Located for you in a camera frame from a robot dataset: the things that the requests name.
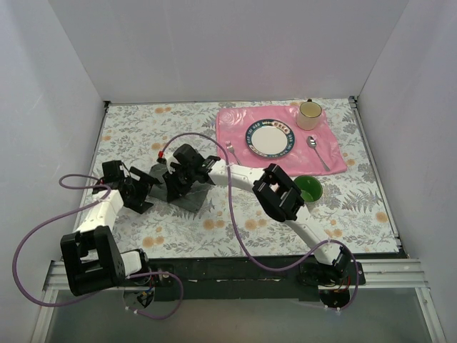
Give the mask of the silver fork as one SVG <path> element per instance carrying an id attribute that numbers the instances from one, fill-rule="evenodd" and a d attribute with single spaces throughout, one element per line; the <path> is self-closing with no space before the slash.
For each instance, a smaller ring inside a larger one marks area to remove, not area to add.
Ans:
<path id="1" fill-rule="evenodd" d="M 235 151 L 235 149 L 234 149 L 234 147 L 233 147 L 233 144 L 232 144 L 230 141 L 227 141 L 227 142 L 226 142 L 226 149 L 227 149 L 227 150 L 231 153 L 231 155 L 235 158 L 236 163 L 237 163 L 238 165 L 242 165 L 240 159 L 236 156 L 236 151 Z"/>

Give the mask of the green bowl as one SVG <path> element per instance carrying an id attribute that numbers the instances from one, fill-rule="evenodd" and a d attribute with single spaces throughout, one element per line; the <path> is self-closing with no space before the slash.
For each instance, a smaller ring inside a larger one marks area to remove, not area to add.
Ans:
<path id="1" fill-rule="evenodd" d="M 306 203 L 317 202 L 322 197 L 323 187 L 315 177 L 299 176 L 294 183 L 301 190 L 301 197 Z"/>

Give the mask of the aluminium frame rail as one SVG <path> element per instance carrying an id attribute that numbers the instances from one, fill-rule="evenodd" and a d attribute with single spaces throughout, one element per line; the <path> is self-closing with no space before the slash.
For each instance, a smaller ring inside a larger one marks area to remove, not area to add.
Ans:
<path id="1" fill-rule="evenodd" d="M 295 299 L 138 300 L 122 286 L 72 300 L 64 266 L 49 270 L 33 342 L 444 342 L 421 263 L 360 259 L 366 283 L 349 303 Z"/>

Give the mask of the silver spoon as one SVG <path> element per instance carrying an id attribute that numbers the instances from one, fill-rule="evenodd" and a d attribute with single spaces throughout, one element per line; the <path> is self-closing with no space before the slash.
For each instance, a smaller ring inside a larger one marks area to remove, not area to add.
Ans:
<path id="1" fill-rule="evenodd" d="M 317 150 L 317 142 L 316 142 L 316 140 L 312 136 L 308 136 L 307 139 L 306 139 L 306 142 L 307 142 L 308 147 L 315 152 L 315 154 L 318 157 L 318 159 L 320 160 L 324 170 L 329 172 L 330 168 L 325 163 L 325 161 L 322 159 L 321 155 L 319 154 L 319 152 Z"/>

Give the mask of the grey cloth napkin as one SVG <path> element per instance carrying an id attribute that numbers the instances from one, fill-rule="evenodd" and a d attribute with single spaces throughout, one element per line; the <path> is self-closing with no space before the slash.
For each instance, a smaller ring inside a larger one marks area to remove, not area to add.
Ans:
<path id="1" fill-rule="evenodd" d="M 166 171 L 167 168 L 163 164 L 155 164 L 149 170 L 149 175 L 157 178 L 161 182 L 151 188 L 149 196 L 163 202 L 167 202 L 167 188 L 163 178 L 163 174 Z M 169 202 L 169 204 L 173 204 L 177 207 L 185 209 L 186 211 L 196 213 L 204 204 L 210 188 L 211 187 L 208 184 L 195 183 L 188 194 Z"/>

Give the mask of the white plate blue rim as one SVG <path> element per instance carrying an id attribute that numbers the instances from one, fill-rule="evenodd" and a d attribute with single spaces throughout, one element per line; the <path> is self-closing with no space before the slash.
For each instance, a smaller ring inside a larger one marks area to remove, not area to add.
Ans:
<path id="1" fill-rule="evenodd" d="M 296 138 L 286 123 L 276 119 L 262 119 L 248 127 L 245 141 L 254 154 L 267 159 L 278 159 L 291 152 Z"/>

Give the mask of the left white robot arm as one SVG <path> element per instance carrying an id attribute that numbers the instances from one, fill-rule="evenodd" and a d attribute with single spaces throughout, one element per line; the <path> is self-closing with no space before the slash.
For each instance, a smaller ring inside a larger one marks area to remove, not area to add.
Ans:
<path id="1" fill-rule="evenodd" d="M 112 231 L 123 207 L 143 214 L 153 204 L 146 200 L 161 182 L 120 160 L 102 164 L 103 175 L 91 186 L 95 205 L 72 234 L 61 238 L 60 246 L 69 288 L 82 296 L 120 286 L 129 278 L 143 286 L 151 280 L 152 269 L 142 249 L 121 253 Z"/>

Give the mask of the pink placemat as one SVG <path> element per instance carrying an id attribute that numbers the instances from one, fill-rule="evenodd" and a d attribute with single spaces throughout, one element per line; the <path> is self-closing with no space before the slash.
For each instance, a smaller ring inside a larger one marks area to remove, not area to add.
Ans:
<path id="1" fill-rule="evenodd" d="M 297 106 L 255 106 L 221 109 L 216 117 L 216 139 L 226 148 L 230 141 L 236 156 L 243 166 L 266 168 L 269 164 L 279 165 L 289 176 L 330 175 L 345 172 L 347 166 L 341 156 L 338 142 L 328 127 L 326 113 L 323 111 L 315 129 L 306 131 L 298 127 Z M 278 159 L 267 159 L 254 154 L 246 145 L 245 134 L 249 126 L 262 119 L 276 119 L 290 126 L 296 142 L 289 154 Z M 330 168 L 325 171 L 315 152 L 307 145 L 306 139 L 312 136 L 317 142 L 317 150 Z"/>

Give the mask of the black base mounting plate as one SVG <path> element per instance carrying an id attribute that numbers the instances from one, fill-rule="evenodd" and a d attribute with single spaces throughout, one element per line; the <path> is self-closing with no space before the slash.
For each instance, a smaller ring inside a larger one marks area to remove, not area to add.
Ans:
<path id="1" fill-rule="evenodd" d="M 351 287 L 366 283 L 361 263 L 350 260 L 343 272 L 319 264 L 314 257 L 292 269 L 280 268 L 295 256 L 262 257 L 266 271 L 246 257 L 152 259 L 152 277 L 127 279 L 124 288 L 138 290 L 142 304 L 203 299 L 295 299 L 324 302 L 329 307 L 349 303 Z"/>

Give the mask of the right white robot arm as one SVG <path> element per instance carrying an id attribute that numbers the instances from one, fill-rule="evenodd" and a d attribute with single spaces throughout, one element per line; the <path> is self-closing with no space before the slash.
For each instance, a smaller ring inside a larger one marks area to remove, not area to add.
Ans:
<path id="1" fill-rule="evenodd" d="M 339 284 L 349 275 L 352 253 L 341 242 L 328 238 L 314 223 L 298 185 L 279 165 L 269 164 L 262 169 L 230 164 L 228 159 L 218 156 L 204 158 L 188 144 L 180 146 L 169 158 L 161 150 L 157 162 L 167 168 L 164 181 L 169 201 L 186 195 L 196 182 L 228 187 L 228 208 L 234 233 L 245 255 L 258 267 L 269 272 L 284 272 L 313 255 L 318 270 L 323 272 L 328 282 Z M 280 268 L 267 267 L 255 259 L 238 231 L 233 209 L 233 189 L 254 194 L 265 214 L 290 227 L 310 251 L 293 264 Z"/>

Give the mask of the cream mug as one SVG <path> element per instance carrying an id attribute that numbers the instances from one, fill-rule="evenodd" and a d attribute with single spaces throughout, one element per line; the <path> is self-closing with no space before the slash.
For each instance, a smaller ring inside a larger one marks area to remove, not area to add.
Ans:
<path id="1" fill-rule="evenodd" d="M 310 131 L 318 126 L 322 113 L 322 107 L 308 99 L 299 106 L 296 123 L 301 129 Z"/>

